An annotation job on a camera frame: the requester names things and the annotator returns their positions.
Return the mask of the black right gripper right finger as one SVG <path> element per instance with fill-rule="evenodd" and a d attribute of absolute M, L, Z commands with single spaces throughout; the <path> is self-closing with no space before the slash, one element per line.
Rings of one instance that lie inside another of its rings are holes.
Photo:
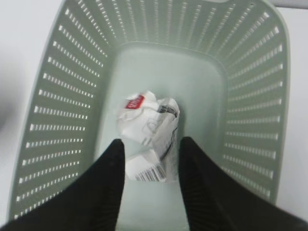
<path fill-rule="evenodd" d="M 190 137 L 180 141 L 180 190 L 191 231 L 306 231 L 308 223 L 251 193 Z"/>

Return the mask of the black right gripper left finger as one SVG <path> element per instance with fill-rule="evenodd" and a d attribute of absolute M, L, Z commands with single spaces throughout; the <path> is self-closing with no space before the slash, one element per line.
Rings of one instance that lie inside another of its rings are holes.
<path fill-rule="evenodd" d="M 125 183 L 125 150 L 111 142 L 69 187 L 43 205 L 7 223 L 3 231 L 114 231 Z"/>

